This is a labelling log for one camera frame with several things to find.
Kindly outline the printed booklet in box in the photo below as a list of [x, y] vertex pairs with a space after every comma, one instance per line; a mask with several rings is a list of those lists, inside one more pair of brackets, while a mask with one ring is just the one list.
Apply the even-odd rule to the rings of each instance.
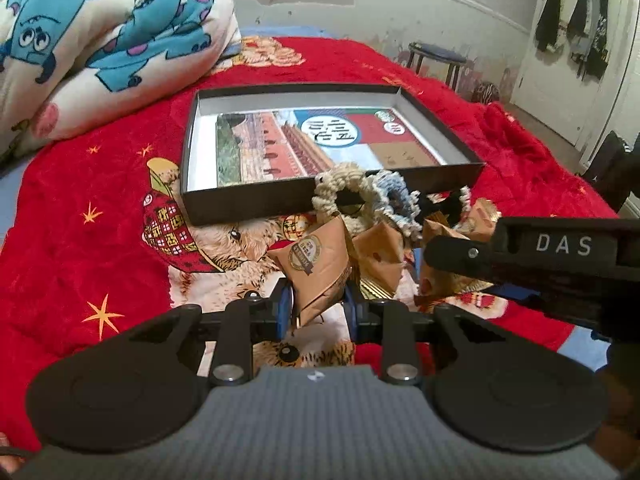
[[340, 162], [363, 170], [444, 163], [397, 110], [370, 106], [220, 114], [216, 161], [219, 186], [314, 177]]

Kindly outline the patterned ball on floor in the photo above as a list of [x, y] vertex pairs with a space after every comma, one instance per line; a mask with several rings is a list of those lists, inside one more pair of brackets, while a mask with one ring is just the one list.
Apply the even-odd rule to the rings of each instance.
[[500, 90], [496, 84], [491, 81], [480, 81], [471, 94], [473, 103], [489, 104], [499, 102], [501, 99]]

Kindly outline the black shallow cardboard box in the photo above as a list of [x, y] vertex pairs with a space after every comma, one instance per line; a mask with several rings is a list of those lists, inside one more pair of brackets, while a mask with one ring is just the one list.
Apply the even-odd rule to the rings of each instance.
[[399, 172], [431, 194], [473, 185], [483, 162], [407, 90], [387, 84], [264, 84], [192, 102], [180, 196], [194, 226], [297, 214], [340, 162]]

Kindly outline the cartoon monster print comforter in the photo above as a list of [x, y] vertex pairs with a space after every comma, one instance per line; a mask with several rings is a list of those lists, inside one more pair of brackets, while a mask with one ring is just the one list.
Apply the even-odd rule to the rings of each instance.
[[238, 53], [233, 0], [1, 0], [1, 162], [78, 136]]

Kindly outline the round blue stool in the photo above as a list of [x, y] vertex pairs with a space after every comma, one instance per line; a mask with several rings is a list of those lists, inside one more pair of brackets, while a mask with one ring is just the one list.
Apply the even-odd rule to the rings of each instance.
[[406, 67], [412, 68], [419, 75], [424, 60], [445, 64], [448, 67], [446, 85], [451, 90], [458, 90], [462, 67], [468, 62], [463, 55], [422, 41], [410, 42]]

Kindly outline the blue white knitted scrunchie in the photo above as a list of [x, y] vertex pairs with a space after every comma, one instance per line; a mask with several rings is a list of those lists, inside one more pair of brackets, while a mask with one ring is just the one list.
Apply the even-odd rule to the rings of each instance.
[[421, 236], [418, 217], [420, 193], [410, 191], [404, 177], [397, 171], [380, 170], [368, 177], [372, 198], [372, 210], [375, 218], [385, 221], [409, 240]]

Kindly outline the brown paper packet with logo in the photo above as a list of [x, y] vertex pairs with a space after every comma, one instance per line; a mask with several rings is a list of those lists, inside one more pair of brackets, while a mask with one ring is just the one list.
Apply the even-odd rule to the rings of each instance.
[[305, 326], [337, 304], [354, 263], [349, 232], [340, 217], [268, 256], [292, 283], [295, 312]]

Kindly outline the white door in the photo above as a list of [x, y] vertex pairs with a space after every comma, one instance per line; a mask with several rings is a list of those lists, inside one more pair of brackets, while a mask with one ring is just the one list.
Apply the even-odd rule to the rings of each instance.
[[537, 0], [511, 102], [583, 160], [622, 90], [638, 18], [639, 0]]

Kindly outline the hanging dark clothes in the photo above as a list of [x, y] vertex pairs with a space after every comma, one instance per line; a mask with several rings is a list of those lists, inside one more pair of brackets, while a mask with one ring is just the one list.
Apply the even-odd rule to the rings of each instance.
[[601, 80], [608, 68], [610, 0], [544, 0], [534, 44], [541, 53], [566, 51], [580, 79]]

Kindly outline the cream knitted scrunchie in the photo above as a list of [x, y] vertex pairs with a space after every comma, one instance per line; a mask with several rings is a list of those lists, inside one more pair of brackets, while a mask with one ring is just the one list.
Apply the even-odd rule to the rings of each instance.
[[384, 221], [382, 192], [378, 186], [384, 170], [368, 174], [354, 162], [340, 162], [314, 177], [311, 205], [320, 226], [340, 219], [350, 236], [366, 232]]

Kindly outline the light blue bed sheet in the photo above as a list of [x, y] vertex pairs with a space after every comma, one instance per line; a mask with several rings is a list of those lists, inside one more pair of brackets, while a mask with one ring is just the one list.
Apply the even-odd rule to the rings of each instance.
[[574, 326], [558, 353], [596, 372], [608, 364], [606, 352], [609, 346], [608, 342], [594, 339], [588, 328]]

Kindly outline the black knitted scrunchie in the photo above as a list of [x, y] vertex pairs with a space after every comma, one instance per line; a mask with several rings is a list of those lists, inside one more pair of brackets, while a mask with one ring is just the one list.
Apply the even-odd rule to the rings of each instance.
[[416, 222], [431, 220], [454, 228], [471, 211], [471, 190], [462, 186], [447, 193], [422, 194], [419, 198], [420, 212]]

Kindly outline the black backpack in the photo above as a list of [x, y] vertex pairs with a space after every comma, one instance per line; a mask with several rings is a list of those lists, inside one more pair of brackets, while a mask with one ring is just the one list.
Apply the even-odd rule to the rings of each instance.
[[628, 144], [610, 131], [582, 178], [615, 211], [631, 194], [639, 196], [639, 138]]

